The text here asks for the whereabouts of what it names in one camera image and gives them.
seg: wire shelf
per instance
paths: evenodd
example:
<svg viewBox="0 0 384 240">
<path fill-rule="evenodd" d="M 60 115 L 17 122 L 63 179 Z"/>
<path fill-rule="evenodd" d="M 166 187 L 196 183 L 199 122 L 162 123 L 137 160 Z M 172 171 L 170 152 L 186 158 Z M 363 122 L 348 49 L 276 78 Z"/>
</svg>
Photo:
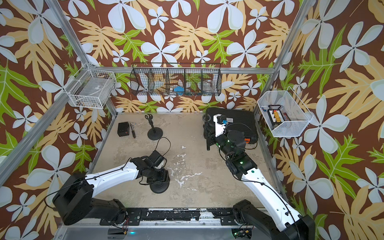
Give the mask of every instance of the wire shelf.
<svg viewBox="0 0 384 240">
<path fill-rule="evenodd" d="M 134 95 L 203 95 L 221 93 L 220 64 L 195 64 L 195 67 L 149 67 L 132 64 L 130 75 Z"/>
<path fill-rule="evenodd" d="M 298 99 L 301 105 L 310 112 L 294 91 L 293 94 L 295 94 L 295 99 Z M 257 100 L 265 122 L 274 137 L 299 137 L 312 120 L 313 115 L 311 114 L 311 118 L 306 115 L 295 99 L 288 91 L 267 91 Z M 271 108 L 276 110 L 277 121 L 273 116 L 273 110 L 272 113 L 270 111 Z"/>
<path fill-rule="evenodd" d="M 85 71 L 67 94 L 76 107 L 103 109 L 115 88 L 115 74 L 92 68 Z"/>
</svg>

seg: black case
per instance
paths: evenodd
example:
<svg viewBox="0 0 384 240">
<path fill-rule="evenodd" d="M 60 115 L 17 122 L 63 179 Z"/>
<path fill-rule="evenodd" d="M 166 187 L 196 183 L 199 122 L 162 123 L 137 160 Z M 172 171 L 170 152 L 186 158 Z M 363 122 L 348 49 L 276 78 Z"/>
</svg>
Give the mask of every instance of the black case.
<svg viewBox="0 0 384 240">
<path fill-rule="evenodd" d="M 128 122 L 119 123 L 118 135 L 119 135 L 119 137 L 129 135 L 129 123 Z"/>
<path fill-rule="evenodd" d="M 229 130 L 238 130 L 244 133 L 244 137 L 250 139 L 249 144 L 255 144 L 257 142 L 257 130 L 256 130 L 256 122 L 253 112 L 245 111 L 245 110 L 234 110 L 234 109 L 222 109 L 222 108 L 208 108 L 206 113 L 209 115 L 211 120 L 209 123 L 214 127 L 214 115 L 222 114 L 227 118 L 232 118 L 233 122 L 240 122 L 247 125 L 252 131 L 250 131 L 246 126 L 241 124 L 235 124 L 229 127 Z"/>
</svg>

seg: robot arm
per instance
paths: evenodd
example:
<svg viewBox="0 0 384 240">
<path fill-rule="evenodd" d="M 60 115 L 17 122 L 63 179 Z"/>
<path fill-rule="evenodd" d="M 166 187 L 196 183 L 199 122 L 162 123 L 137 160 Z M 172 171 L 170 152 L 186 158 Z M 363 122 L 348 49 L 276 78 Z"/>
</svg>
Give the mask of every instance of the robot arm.
<svg viewBox="0 0 384 240">
<path fill-rule="evenodd" d="M 142 176 L 147 177 L 147 183 L 143 185 L 149 185 L 154 193 L 165 192 L 169 187 L 168 171 L 155 168 L 163 161 L 166 159 L 155 150 L 149 157 L 136 157 L 104 172 L 74 173 L 55 195 L 53 204 L 65 225 L 83 218 L 100 218 L 100 225 L 121 224 L 126 219 L 126 209 L 119 200 L 105 201 L 93 197 L 110 187 Z"/>
<path fill-rule="evenodd" d="M 118 185 L 122 182 L 131 181 L 137 178 L 139 170 L 133 162 L 121 165 L 104 172 L 85 175 L 85 179 L 89 185 L 93 185 L 92 197 L 100 192 Z"/>
<path fill-rule="evenodd" d="M 207 122 L 204 124 L 207 150 L 213 144 L 219 147 L 219 151 L 225 154 L 225 163 L 233 176 L 251 189 L 270 215 L 259 211 L 249 201 L 243 200 L 233 209 L 237 222 L 253 224 L 272 239 L 314 239 L 313 219 L 308 215 L 301 216 L 279 196 L 257 165 L 245 153 L 244 134 L 237 130 L 226 132 L 225 119 L 223 115 L 215 115 L 214 130 Z"/>
</svg>

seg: black wire basket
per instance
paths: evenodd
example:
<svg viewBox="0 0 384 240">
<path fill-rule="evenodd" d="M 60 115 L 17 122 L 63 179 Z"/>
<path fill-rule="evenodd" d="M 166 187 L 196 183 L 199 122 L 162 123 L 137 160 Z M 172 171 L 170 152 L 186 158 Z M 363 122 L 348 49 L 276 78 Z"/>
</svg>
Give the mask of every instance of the black wire basket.
<svg viewBox="0 0 384 240">
<path fill-rule="evenodd" d="M 160 67 L 132 64 L 132 94 L 218 96 L 221 93 L 220 64 L 198 63 L 191 66 L 190 63 L 177 63 L 177 67 L 170 66 L 170 63 L 159 64 Z"/>
</svg>

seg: black round stand base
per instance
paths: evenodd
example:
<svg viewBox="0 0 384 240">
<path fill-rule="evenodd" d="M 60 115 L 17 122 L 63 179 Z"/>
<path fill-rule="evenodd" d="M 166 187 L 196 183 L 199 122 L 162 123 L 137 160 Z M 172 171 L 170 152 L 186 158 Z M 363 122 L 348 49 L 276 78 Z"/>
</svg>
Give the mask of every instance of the black round stand base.
<svg viewBox="0 0 384 240">
<path fill-rule="evenodd" d="M 169 181 L 168 182 L 153 183 L 153 184 L 149 185 L 149 188 L 152 190 L 152 192 L 157 193 L 157 194 L 165 192 L 168 189 L 168 187 L 169 187 Z"/>
<path fill-rule="evenodd" d="M 154 129 L 156 132 L 153 132 L 153 129 L 151 128 L 147 133 L 150 140 L 158 140 L 163 136 L 163 130 L 161 130 L 161 128 L 155 127 Z"/>
</svg>

